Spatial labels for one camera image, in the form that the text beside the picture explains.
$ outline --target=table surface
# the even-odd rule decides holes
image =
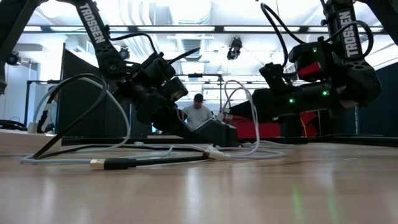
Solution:
[[[398,149],[309,144],[286,153],[116,171],[2,156],[0,223],[398,223]]]

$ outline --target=red component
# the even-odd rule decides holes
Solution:
[[[256,138],[253,120],[233,116],[231,124],[238,131],[238,138]],[[259,124],[260,138],[274,138],[280,136],[280,125],[278,123]]]
[[[304,112],[300,116],[305,125],[307,125],[310,121],[317,117],[315,112]]]
[[[313,126],[313,124],[310,124],[309,126],[307,126],[305,128],[306,132],[307,132],[307,137],[315,137],[318,134],[317,129],[315,129],[315,127]]]
[[[300,77],[304,77],[306,75],[312,74],[314,72],[317,72],[321,69],[321,64],[319,62],[312,63],[311,65],[307,65],[306,67],[303,67],[300,69],[297,74]]]

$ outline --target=robotic arm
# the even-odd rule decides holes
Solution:
[[[36,7],[46,0],[2,0],[0,2],[0,94],[4,94],[5,62],[21,36]],[[60,0],[76,6],[87,34],[95,48],[99,70],[120,99],[130,99],[142,123],[153,123],[157,129],[183,138],[202,138],[219,146],[236,146],[236,130],[216,120],[209,120],[193,132],[183,122],[185,114],[175,102],[188,91],[170,66],[174,60],[154,52],[142,64],[124,61],[111,43],[110,33],[100,18],[92,0]],[[371,9],[388,0],[363,0]],[[384,28],[397,42],[394,31],[395,14],[374,11]],[[326,24],[334,38],[331,44],[318,41],[300,44],[289,53],[300,79],[311,82],[292,86],[283,82],[282,65],[267,64],[260,69],[270,88],[256,90],[253,100],[258,110],[259,122],[303,111],[329,109],[339,113],[355,105],[367,105],[379,94],[381,88],[376,73],[363,59],[358,28],[336,35],[337,30],[349,21],[355,21],[351,0],[329,0],[324,7]],[[230,113],[251,114],[248,102],[231,108]]]
[[[304,111],[330,110],[331,114],[340,114],[353,106],[367,106],[379,96],[381,85],[376,71],[364,59],[373,46],[373,36],[368,35],[369,46],[363,54],[358,28],[349,25],[356,20],[352,0],[321,2],[326,17],[322,24],[328,26],[330,38],[302,43],[289,53],[297,78],[310,83],[289,85],[282,80],[285,77],[282,65],[269,63],[262,67],[259,71],[270,88],[258,89],[253,94],[260,123]],[[387,4],[387,1],[366,1],[371,8],[380,2]],[[385,22],[384,17],[390,21],[398,18],[398,12],[381,14],[379,8],[376,12],[381,22]],[[397,42],[395,25],[390,22],[383,25],[388,25],[386,30]],[[232,107],[229,113],[251,118],[250,111],[249,102],[245,102]]]
[[[187,139],[204,139],[219,146],[237,146],[236,129],[216,120],[209,120],[192,131],[185,124],[186,115],[175,102],[188,94],[178,77],[174,77],[173,62],[197,50],[193,49],[173,59],[154,52],[142,64],[124,61],[113,47],[108,27],[103,24],[96,3],[92,0],[60,0],[74,5],[95,49],[99,70],[109,82],[115,98],[129,99],[144,124]],[[44,0],[2,0],[0,2],[0,94],[4,94],[4,66],[35,8]],[[130,37],[146,35],[135,33]]]

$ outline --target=ceiling light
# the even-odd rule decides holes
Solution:
[[[241,54],[242,49],[242,40],[240,37],[234,37],[231,42],[231,46],[229,46],[228,53],[226,58],[228,60],[236,60]]]
[[[109,27],[109,30],[112,32],[112,31],[115,31],[115,32],[128,32],[129,31],[129,28],[128,27],[125,27],[125,26],[110,26]]]
[[[371,27],[372,32],[381,32],[382,30],[383,30],[383,27]]]
[[[138,31],[143,32],[211,32],[215,30],[213,26],[140,26]]]
[[[52,26],[50,29],[58,32],[86,31],[83,26]]]
[[[310,27],[308,28],[308,32],[328,32],[327,27]]]
[[[214,40],[213,36],[190,37],[190,36],[167,36],[168,40]]]
[[[33,32],[33,31],[42,31],[42,28],[39,26],[27,26],[24,28],[24,32]]]
[[[300,27],[288,27],[290,31],[297,32]],[[271,26],[226,26],[224,27],[225,32],[274,32],[274,28]]]
[[[183,82],[183,84],[189,84],[189,85],[192,85],[192,84],[205,84],[205,82],[194,82],[194,81],[191,81],[191,82]]]
[[[40,5],[43,14],[48,18],[55,18],[57,16],[67,16],[76,12],[76,7],[70,3],[58,2],[56,0],[49,0]]]

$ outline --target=ceiling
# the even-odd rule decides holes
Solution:
[[[264,26],[269,25],[263,15],[259,3],[255,0],[97,0],[99,12],[105,24],[109,25],[234,25],[234,26]],[[324,18],[319,0],[265,0],[277,12],[288,26],[319,26]],[[370,26],[380,26],[367,5],[356,2],[354,4],[356,17]],[[75,8],[71,5],[49,2],[41,5],[29,21],[30,26],[61,25],[81,26]],[[299,34],[300,39],[316,41],[320,34]],[[165,58],[174,58],[187,49],[189,42],[184,39],[188,35],[151,34],[157,48],[165,53]],[[259,75],[259,68],[263,64],[283,60],[280,42],[275,34],[196,34],[207,38],[196,41],[202,47],[201,58],[196,62],[178,61],[174,67],[179,74],[188,73],[222,73],[228,79],[264,81]],[[241,55],[237,60],[227,60],[228,46],[233,37],[239,36],[243,42]],[[51,39],[66,39],[73,37],[83,48],[88,40],[86,35],[65,34],[23,34],[20,43],[42,44],[46,48]],[[287,48],[290,50],[297,45],[296,41],[287,34],[283,35]],[[115,42],[116,45],[126,45],[130,48],[130,60],[142,62],[151,53],[148,41],[137,37],[125,42]],[[380,66],[384,62],[394,60],[398,49],[388,35],[376,35],[372,53],[367,61],[372,66]],[[208,78],[186,80],[202,81]]]

